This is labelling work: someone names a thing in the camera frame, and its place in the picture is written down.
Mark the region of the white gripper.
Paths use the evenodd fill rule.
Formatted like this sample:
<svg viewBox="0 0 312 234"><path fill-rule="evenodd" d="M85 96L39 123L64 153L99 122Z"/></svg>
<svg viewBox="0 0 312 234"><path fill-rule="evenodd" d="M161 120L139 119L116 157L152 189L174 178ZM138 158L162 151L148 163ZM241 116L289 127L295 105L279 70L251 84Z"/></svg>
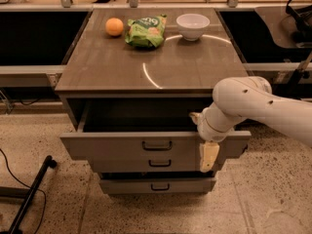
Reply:
<svg viewBox="0 0 312 234"><path fill-rule="evenodd" d="M205 141L200 144L200 171L207 173L213 168L219 152L219 144L216 142L223 141L245 118L226 114L215 103L200 113L190 112L189 117L197 125L198 134Z"/></svg>

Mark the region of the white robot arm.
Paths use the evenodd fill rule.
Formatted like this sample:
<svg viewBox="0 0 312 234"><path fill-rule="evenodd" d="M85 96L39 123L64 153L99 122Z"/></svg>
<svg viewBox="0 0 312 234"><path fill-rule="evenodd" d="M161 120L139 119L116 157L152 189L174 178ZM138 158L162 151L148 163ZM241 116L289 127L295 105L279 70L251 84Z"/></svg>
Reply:
<svg viewBox="0 0 312 234"><path fill-rule="evenodd" d="M259 76L232 77L216 83L213 103L190 117L204 141L199 147L200 171L212 169L219 144L235 125L247 119L312 146L312 103L277 97L271 85Z"/></svg>

